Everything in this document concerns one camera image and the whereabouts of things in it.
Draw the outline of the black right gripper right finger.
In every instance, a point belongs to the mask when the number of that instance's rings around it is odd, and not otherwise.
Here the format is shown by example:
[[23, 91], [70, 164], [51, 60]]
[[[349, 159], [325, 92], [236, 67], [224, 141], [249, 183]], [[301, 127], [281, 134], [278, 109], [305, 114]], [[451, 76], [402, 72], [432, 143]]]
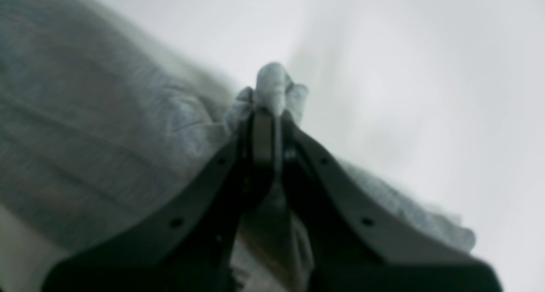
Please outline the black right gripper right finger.
[[308, 233], [309, 292], [500, 292], [487, 263], [399, 220], [350, 179], [287, 110], [282, 183]]

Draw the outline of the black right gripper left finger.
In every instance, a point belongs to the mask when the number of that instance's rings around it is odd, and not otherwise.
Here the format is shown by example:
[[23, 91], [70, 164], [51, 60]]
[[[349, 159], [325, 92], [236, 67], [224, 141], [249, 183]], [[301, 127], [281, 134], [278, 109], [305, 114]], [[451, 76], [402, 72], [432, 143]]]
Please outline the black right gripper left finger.
[[243, 120], [187, 189], [139, 224], [58, 263], [43, 292], [233, 292], [229, 261], [241, 215], [274, 179], [275, 122]]

